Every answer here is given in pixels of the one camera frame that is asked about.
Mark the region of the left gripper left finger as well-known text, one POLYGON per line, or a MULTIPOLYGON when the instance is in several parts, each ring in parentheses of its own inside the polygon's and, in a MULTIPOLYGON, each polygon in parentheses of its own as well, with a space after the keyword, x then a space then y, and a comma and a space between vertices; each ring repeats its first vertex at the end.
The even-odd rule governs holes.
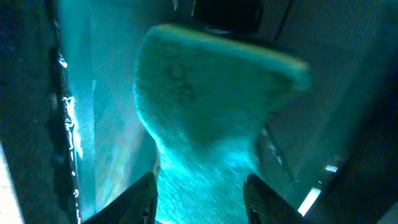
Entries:
POLYGON ((83 224, 156 224, 157 201, 155 175, 147 172, 83 224))

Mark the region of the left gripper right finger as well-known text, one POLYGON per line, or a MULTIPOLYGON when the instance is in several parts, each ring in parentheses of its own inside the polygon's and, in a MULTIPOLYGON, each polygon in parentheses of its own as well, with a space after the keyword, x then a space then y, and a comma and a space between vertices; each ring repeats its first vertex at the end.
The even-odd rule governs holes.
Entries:
POLYGON ((249 174, 244 181, 243 197, 249 224, 308 224, 256 174, 249 174))

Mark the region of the green sponge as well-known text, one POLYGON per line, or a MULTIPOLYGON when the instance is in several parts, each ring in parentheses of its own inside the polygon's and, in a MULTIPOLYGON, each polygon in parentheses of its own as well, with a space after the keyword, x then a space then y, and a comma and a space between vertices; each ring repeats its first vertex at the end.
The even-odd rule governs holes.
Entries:
POLYGON ((171 223, 246 223, 243 183, 260 172, 255 148, 272 113, 308 86, 289 54, 177 24, 151 28, 133 92, 160 154, 156 217, 171 223))

